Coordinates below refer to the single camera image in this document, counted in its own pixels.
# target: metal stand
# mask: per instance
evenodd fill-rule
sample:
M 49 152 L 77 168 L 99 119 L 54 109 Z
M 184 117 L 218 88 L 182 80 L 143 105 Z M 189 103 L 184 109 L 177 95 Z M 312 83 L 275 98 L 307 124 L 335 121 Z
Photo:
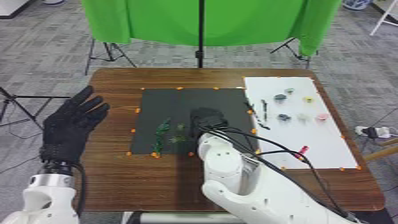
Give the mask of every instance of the metal stand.
M 3 107 L 1 107 L 1 112 L 0 112 L 0 127 L 5 127 L 8 125 L 12 125 L 12 124 L 19 124 L 19 123 L 22 123 L 26 121 L 31 121 L 35 123 L 38 129 L 42 130 L 42 126 L 40 126 L 35 118 L 37 118 L 37 116 L 38 116 L 38 114 L 40 114 L 40 112 L 44 110 L 44 107 L 46 107 L 46 105 L 47 105 L 47 103 L 49 103 L 49 101 L 53 99 L 67 99 L 69 97 L 67 96 L 17 96 L 17 95 L 10 95 L 1 87 L 0 87 L 0 94 L 5 97 L 5 99 L 3 99 Z M 40 108 L 38 108 L 38 110 L 37 110 L 37 112 L 33 114 L 28 112 L 26 108 L 22 107 L 22 105 L 19 104 L 15 99 L 46 99 L 46 102 L 44 102 L 44 104 L 42 104 L 42 106 L 40 106 Z M 17 121 L 12 121 L 6 124 L 1 124 L 8 103 L 12 103 L 14 106 L 21 109 L 21 111 L 22 111 L 22 113 L 24 113 L 28 118 L 24 118 L 24 119 L 21 119 Z
M 101 61 L 106 61 L 106 62 L 113 62 L 113 61 L 117 61 L 118 58 L 124 57 L 125 60 L 127 60 L 127 63 L 136 68 L 136 65 L 134 65 L 134 63 L 133 63 L 133 61 L 131 61 L 124 51 L 120 50 L 118 45 L 115 43 L 102 43 L 102 47 L 104 47 L 104 52 L 106 52 L 108 58 L 92 57 L 93 47 L 95 47 L 95 40 L 92 38 L 92 40 L 90 40 L 90 50 L 88 50 L 88 59 L 86 59 L 86 65 L 85 65 L 85 75 L 88 74 L 88 68 L 90 68 L 90 61 L 92 60 L 101 60 Z M 113 50 L 118 51 L 118 53 L 120 53 L 118 56 L 113 56 Z
M 204 59 L 204 7 L 205 2 L 204 0 L 198 0 L 198 49 L 195 51 L 197 68 L 202 68 Z
M 298 54 L 294 53 L 291 47 L 289 47 L 289 42 L 291 42 L 294 39 L 296 39 L 296 38 L 291 38 L 291 39 L 284 42 L 284 44 L 275 48 L 275 50 L 271 50 L 269 54 L 273 54 L 273 53 L 280 50 L 280 48 L 285 47 L 285 48 L 289 49 L 291 53 L 292 53 L 294 58 L 296 58 L 300 61 L 305 61 L 305 69 L 308 69 L 310 57 L 305 57 L 305 56 L 298 55 Z

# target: floor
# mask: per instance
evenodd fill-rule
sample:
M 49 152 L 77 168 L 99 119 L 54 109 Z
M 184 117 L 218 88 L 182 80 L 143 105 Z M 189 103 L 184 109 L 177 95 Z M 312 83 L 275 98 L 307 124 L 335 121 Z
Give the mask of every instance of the floor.
M 314 71 L 349 128 L 371 125 L 396 108 L 398 95 L 398 29 L 383 25 L 378 33 L 367 33 L 380 14 L 367 8 L 362 12 L 339 9 L 330 32 L 312 58 Z M 14 94 L 70 95 L 85 86 L 90 75 L 83 76 L 90 31 L 77 0 L 67 0 L 58 7 L 35 1 L 12 20 L 0 20 L 0 86 Z M 301 68 L 285 49 L 269 55 L 273 44 L 205 49 L 205 67 L 227 68 Z M 138 67 L 195 67 L 193 51 L 188 46 L 170 46 L 133 40 L 122 49 Z M 93 62 L 92 71 L 104 66 L 122 67 L 127 62 Z M 22 100 L 30 110 L 40 100 Z M 42 118 L 60 105 L 53 101 L 42 111 Z M 6 120 L 21 117 L 12 106 Z M 376 126 L 398 128 L 398 111 Z M 21 161 L 37 156 L 40 147 L 38 129 L 33 124 L 19 124 L 0 129 L 0 172 Z M 362 153 L 380 150 L 372 142 L 364 148 L 364 139 L 356 138 Z M 21 208 L 21 190 L 30 175 L 38 169 L 33 159 L 8 172 L 0 173 L 0 220 Z M 367 163 L 380 189 L 385 194 L 385 208 L 398 223 L 398 155 Z M 118 215 L 102 214 L 106 223 L 117 223 Z M 97 215 L 86 214 L 83 223 L 99 223 Z

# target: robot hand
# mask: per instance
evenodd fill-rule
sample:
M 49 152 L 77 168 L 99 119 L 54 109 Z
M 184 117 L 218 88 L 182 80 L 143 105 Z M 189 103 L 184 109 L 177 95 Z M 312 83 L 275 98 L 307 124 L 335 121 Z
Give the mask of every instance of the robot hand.
M 31 176 L 22 191 L 22 210 L 8 215 L 1 224 L 77 224 L 70 207 L 76 195 L 70 166 L 79 162 L 88 134 L 108 113 L 102 98 L 97 96 L 86 101 L 92 93 L 88 86 L 44 121 L 42 172 Z
M 74 164 L 79 162 L 88 134 L 109 108 L 106 103 L 101 104 L 101 96 L 85 102 L 92 93 L 93 88 L 86 86 L 44 120 L 42 161 L 58 160 Z

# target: green screen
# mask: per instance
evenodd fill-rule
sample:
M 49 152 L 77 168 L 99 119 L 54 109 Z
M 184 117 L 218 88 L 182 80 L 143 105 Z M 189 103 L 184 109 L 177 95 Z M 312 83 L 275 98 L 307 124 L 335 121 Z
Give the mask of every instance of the green screen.
M 81 0 L 93 38 L 197 45 L 198 0 Z M 205 0 L 204 45 L 300 40 L 310 56 L 330 26 L 339 0 Z

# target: cable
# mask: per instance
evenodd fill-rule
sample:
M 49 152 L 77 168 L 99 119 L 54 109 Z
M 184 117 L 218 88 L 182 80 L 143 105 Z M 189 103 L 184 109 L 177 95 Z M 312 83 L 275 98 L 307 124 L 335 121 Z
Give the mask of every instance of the cable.
M 253 150 L 252 143 L 250 143 L 250 140 L 248 140 L 248 137 L 246 136 L 245 136 L 245 141 L 246 141 L 246 145 L 250 147 L 250 150 L 253 152 L 255 150 Z
M 381 193 L 392 191 L 396 188 L 398 188 L 398 186 L 394 186 L 390 189 L 387 189 L 385 191 L 381 191 Z
M 390 110 L 390 112 L 383 115 L 383 117 L 376 120 L 374 124 L 369 125 L 369 127 L 372 127 L 380 123 L 380 121 L 383 120 L 383 118 L 394 113 L 396 110 L 398 110 L 398 107 Z
M 218 135 L 218 134 L 223 134 L 223 133 L 220 133 L 220 132 L 216 132 L 216 130 L 211 130 L 211 129 L 205 129 L 205 128 L 202 128 L 202 130 L 204 130 L 204 132 L 205 133 L 209 133 L 209 134 L 213 134 L 216 137 L 220 137 L 225 141 L 229 141 L 230 143 L 239 143 L 234 139 L 227 139 L 227 136 L 223 135 L 223 137 Z M 253 138 L 257 138 L 259 140 L 264 140 L 264 141 L 268 141 L 271 144 L 275 144 L 282 149 L 284 149 L 284 153 L 294 153 L 294 154 L 300 154 L 298 152 L 294 152 L 294 151 L 291 151 L 278 143 L 275 143 L 273 141 L 269 141 L 268 139 L 262 139 L 260 137 L 257 137 L 257 136 L 252 136 L 252 135 L 248 135 L 246 133 L 239 133 L 237 132 L 237 134 L 241 134 L 241 135 L 246 135 L 246 137 L 253 137 Z M 275 165 L 255 155 L 255 153 L 252 153 L 250 152 L 250 150 L 245 148 L 245 151 L 248 152 L 248 154 L 257 158 L 257 160 L 262 162 L 262 164 L 268 166 L 268 168 L 289 179 L 289 181 L 296 184 L 296 186 L 301 188 L 301 190 L 303 190 L 303 192 L 307 193 L 307 195 L 312 197 L 312 199 L 314 199 L 314 201 L 342 216 L 342 217 L 346 217 L 346 212 L 344 212 L 344 210 L 340 209 L 340 207 L 339 207 L 339 205 L 337 205 L 337 203 L 335 203 L 335 201 L 333 201 L 333 199 L 332 199 L 332 196 L 330 196 L 330 193 L 328 193 L 328 191 L 326 191 L 326 188 L 324 188 L 324 186 L 323 186 L 323 183 L 321 183 L 321 180 L 319 180 L 319 177 L 317 177 L 317 173 L 316 173 L 316 171 L 314 171 L 314 168 L 312 168 L 312 165 L 310 165 L 310 163 L 308 163 L 308 160 L 307 160 L 307 158 L 305 158 L 305 156 L 300 154 L 300 156 L 301 156 L 301 158 L 303 158 L 303 161 L 307 162 L 307 165 L 308 165 L 308 168 L 310 168 L 310 172 L 312 172 L 312 175 L 314 175 L 314 178 L 316 178 L 316 181 L 317 181 L 317 184 L 319 184 L 319 186 L 321 186 L 321 190 L 323 190 L 323 192 L 324 192 L 324 195 L 326 195 L 326 197 L 328 197 L 328 200 L 330 200 L 330 202 L 332 202 L 332 204 L 333 204 L 333 207 L 335 207 L 335 209 L 332 209 L 328 206 L 326 206 L 326 204 L 321 202 L 321 200 L 316 198 L 316 196 L 312 195 L 312 193 L 307 191 L 307 189 L 303 188 L 303 186 L 300 185 L 300 183 L 294 181 L 294 179 L 285 175 L 285 173 L 282 172 L 282 170 L 275 167 Z
M 0 175 L 10 171 L 14 168 L 17 168 L 26 162 L 30 162 L 31 160 L 35 160 L 38 158 L 38 156 L 35 156 L 33 158 L 26 159 L 19 164 L 15 164 L 12 167 L 8 167 L 5 170 L 0 171 Z
M 83 206 L 85 206 L 85 197 L 86 197 L 86 175 L 85 175 L 85 170 L 83 170 L 83 166 L 81 164 L 72 164 L 70 165 L 77 172 L 79 172 L 79 177 L 81 177 L 81 186 L 79 186 L 79 198 L 77 198 L 77 209 L 76 209 L 76 214 L 77 217 L 81 217 L 81 213 L 83 213 Z
M 207 132 L 209 134 L 213 134 L 216 137 L 220 137 L 225 141 L 234 141 L 230 143 L 237 143 L 237 141 L 234 139 L 227 139 L 227 136 L 220 136 L 213 131 Z M 328 207 L 328 205 L 323 203 L 323 201 L 317 199 L 317 197 L 314 196 L 314 194 L 307 191 L 305 187 L 300 185 L 300 183 L 294 181 L 294 179 L 287 176 L 287 174 L 282 172 L 282 170 L 275 167 L 275 165 L 260 158 L 257 157 L 257 155 L 248 151 L 250 155 L 257 158 L 259 162 L 262 162 L 262 164 L 268 166 L 268 168 L 287 178 L 287 180 L 296 184 L 296 186 L 300 187 L 300 189 L 303 190 L 303 192 L 307 193 L 308 197 L 312 198 L 312 200 L 319 203 L 319 205 L 323 207 L 326 207 L 335 214 L 339 214 L 342 217 L 346 217 L 346 212 L 339 209 L 335 210 L 333 208 Z
M 364 149 L 365 149 L 367 142 L 369 142 L 369 138 L 365 138 L 365 140 L 364 140 L 364 144 L 362 144 L 362 147 L 360 147 L 360 149 L 358 149 L 360 152 L 362 152 Z
M 312 172 L 312 175 L 314 175 L 314 178 L 316 178 L 319 187 L 321 187 L 321 191 L 323 191 L 323 193 L 324 193 L 324 195 L 326 195 L 326 198 L 328 198 L 328 200 L 330 200 L 330 202 L 332 202 L 332 205 L 333 205 L 333 207 L 335 207 L 337 213 L 339 213 L 340 215 L 346 215 L 346 212 L 342 211 L 342 209 L 340 209 L 340 207 L 339 207 L 339 205 L 337 205 L 337 203 L 335 203 L 335 200 L 333 200 L 333 198 L 332 198 L 330 192 L 326 191 L 324 185 L 323 185 L 321 180 L 319 180 L 317 173 L 316 173 L 316 171 L 314 171 L 312 164 L 310 164 L 310 162 L 308 162 L 305 156 L 303 156 L 298 152 L 291 151 L 291 150 L 289 150 L 278 143 L 275 143 L 271 140 L 260 138 L 259 136 L 250 135 L 250 134 L 246 134 L 246 133 L 243 133 L 243 132 L 236 132 L 236 131 L 229 131 L 229 130 L 223 130 L 223 131 L 225 131 L 225 132 L 230 132 L 230 133 L 237 133 L 237 134 L 245 135 L 246 137 L 255 138 L 257 140 L 262 140 L 264 142 L 268 142 L 269 144 L 273 144 L 278 148 L 282 148 L 285 153 L 289 153 L 291 155 L 292 155 L 292 154 L 300 155 L 300 157 L 303 158 L 301 161 L 303 161 L 303 162 L 307 163 L 307 165 L 308 165 L 310 172 Z
M 8 114 L 8 116 L 6 116 L 6 122 L 8 122 L 8 134 L 10 134 L 15 138 L 26 140 L 26 139 L 33 138 L 35 136 L 38 136 L 42 133 L 38 132 L 37 134 L 26 136 L 26 137 L 24 137 L 24 136 L 19 136 L 17 134 L 14 134 L 12 129 L 10 129 L 10 126 L 12 126 L 12 123 L 10 123 L 10 116 L 12 116 L 14 112 L 15 112 L 15 104 L 14 104 L 14 102 L 12 102 L 12 106 L 14 106 L 14 108 L 12 108 L 10 114 Z

